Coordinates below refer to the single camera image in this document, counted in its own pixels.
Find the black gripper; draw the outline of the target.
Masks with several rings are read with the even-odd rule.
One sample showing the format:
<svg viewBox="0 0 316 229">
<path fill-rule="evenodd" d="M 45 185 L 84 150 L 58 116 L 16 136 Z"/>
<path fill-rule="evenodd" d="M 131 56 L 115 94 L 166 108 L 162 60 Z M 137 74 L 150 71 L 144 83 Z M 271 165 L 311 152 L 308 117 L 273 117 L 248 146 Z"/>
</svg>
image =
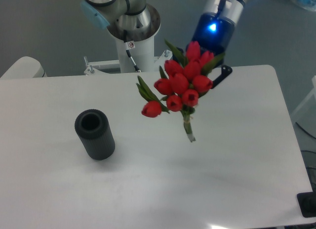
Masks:
<svg viewBox="0 0 316 229">
<path fill-rule="evenodd" d="M 197 24 L 192 41 L 200 45 L 200 54 L 209 51 L 214 56 L 226 51 L 235 30 L 235 23 L 228 18 L 216 17 L 213 13 L 204 13 Z M 232 67 L 221 66 L 221 73 L 212 81 L 211 89 L 217 87 L 233 72 Z"/>
</svg>

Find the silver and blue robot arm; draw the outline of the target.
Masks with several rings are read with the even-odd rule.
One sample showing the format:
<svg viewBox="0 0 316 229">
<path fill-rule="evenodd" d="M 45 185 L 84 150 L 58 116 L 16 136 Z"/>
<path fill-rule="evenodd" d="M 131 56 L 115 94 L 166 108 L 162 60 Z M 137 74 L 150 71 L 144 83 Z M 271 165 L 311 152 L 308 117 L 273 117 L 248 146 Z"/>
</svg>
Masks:
<svg viewBox="0 0 316 229">
<path fill-rule="evenodd" d="M 226 51 L 247 0 L 207 0 L 192 40 L 201 53 L 219 55 Z M 97 28 L 107 30 L 116 41 L 118 60 L 86 63 L 85 73 L 119 68 L 120 73 L 158 71 L 165 61 L 174 59 L 180 48 L 169 48 L 154 56 L 154 37 L 161 20 L 158 11 L 146 0 L 84 0 L 80 7 Z"/>
</svg>

